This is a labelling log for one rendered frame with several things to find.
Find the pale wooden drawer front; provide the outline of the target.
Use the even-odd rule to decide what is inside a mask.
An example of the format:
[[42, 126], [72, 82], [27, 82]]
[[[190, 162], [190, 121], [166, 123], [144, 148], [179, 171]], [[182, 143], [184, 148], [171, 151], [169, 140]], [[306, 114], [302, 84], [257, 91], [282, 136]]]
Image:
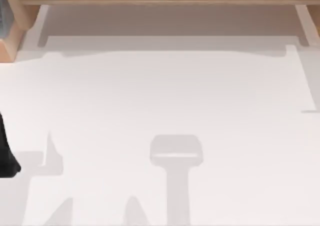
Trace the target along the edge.
[[22, 0], [0, 0], [0, 63], [15, 60], [29, 26], [29, 14]]

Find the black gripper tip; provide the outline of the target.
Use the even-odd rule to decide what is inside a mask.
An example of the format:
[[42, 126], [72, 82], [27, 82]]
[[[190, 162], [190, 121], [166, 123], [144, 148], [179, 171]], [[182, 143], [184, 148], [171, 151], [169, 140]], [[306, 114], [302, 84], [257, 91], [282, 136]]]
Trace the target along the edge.
[[0, 178], [13, 178], [21, 169], [9, 146], [3, 116], [0, 113]]

